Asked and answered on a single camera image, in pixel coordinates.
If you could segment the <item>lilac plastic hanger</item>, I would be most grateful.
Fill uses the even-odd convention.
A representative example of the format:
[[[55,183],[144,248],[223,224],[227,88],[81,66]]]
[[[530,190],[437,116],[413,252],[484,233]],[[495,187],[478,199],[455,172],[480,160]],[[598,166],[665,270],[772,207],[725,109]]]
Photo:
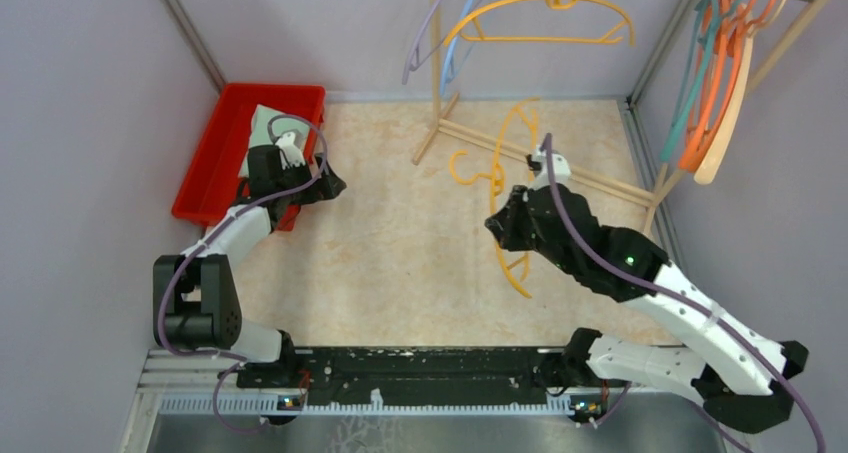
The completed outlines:
[[[460,17],[464,17],[471,13],[474,9],[482,6],[486,1],[487,0],[464,0],[463,6],[460,10]],[[408,48],[404,59],[401,74],[401,84],[403,86],[408,84],[412,73],[417,72],[427,60],[431,59],[440,51],[442,42],[447,38],[445,34],[439,33],[435,40],[428,41],[427,50],[424,50],[422,47],[425,34],[429,33],[433,26],[436,26],[438,30],[441,30],[441,23],[436,20],[436,16],[440,12],[440,7],[444,2],[445,0],[430,0],[428,10],[413,36],[412,44]],[[439,70],[439,88],[441,92],[443,92],[444,88],[456,78],[469,56],[469,53],[466,53],[462,59],[457,60],[455,54],[456,43],[456,39],[449,41],[445,56],[447,65],[442,66]]]

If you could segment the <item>teal plastic hanger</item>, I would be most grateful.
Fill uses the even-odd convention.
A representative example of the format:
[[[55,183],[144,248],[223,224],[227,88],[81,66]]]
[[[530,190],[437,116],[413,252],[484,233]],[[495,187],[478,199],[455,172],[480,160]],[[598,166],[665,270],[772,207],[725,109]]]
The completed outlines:
[[[703,55],[708,47],[713,47],[719,27],[730,13],[717,13],[720,0],[699,0],[695,6],[695,21],[688,47],[686,68],[681,82],[674,114],[667,138],[660,152],[660,161],[669,163],[678,143],[683,138],[684,127],[689,114],[693,112],[697,93],[703,86],[709,63],[704,63]]]

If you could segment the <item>beige plastic hanger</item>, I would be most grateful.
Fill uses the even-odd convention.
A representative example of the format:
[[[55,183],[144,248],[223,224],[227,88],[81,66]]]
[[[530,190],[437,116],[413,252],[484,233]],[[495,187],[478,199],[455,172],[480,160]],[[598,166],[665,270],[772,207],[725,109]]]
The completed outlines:
[[[734,34],[734,69],[731,74],[727,106],[722,110],[717,122],[716,132],[711,136],[711,142],[706,153],[699,161],[698,168],[693,174],[697,184],[711,184],[726,155],[732,139],[741,108],[748,88],[750,68],[753,57],[755,37],[757,33],[770,26],[781,14],[787,0],[770,0],[761,15],[742,26],[740,33]]]

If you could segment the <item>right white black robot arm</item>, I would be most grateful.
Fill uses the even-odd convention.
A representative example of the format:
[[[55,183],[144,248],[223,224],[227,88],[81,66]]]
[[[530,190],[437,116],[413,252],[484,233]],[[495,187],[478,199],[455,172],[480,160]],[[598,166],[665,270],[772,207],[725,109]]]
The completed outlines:
[[[499,247],[541,255],[591,292],[646,314],[677,340],[673,347],[649,346],[577,329],[563,354],[572,383],[651,386],[749,434],[786,422],[798,405],[790,381],[806,366],[804,345],[746,327],[645,235],[600,223],[584,196],[563,185],[517,186],[485,226]]]

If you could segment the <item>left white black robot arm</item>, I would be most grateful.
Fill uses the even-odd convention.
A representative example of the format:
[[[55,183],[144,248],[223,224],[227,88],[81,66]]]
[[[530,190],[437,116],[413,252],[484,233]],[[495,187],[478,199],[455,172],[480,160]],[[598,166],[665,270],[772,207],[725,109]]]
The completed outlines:
[[[298,162],[280,146],[257,146],[247,163],[248,175],[223,219],[183,252],[154,262],[153,335],[175,356],[261,364],[264,378],[285,387],[300,372],[292,338],[244,317],[234,270],[285,222],[289,208],[332,200],[346,184],[324,151]]]

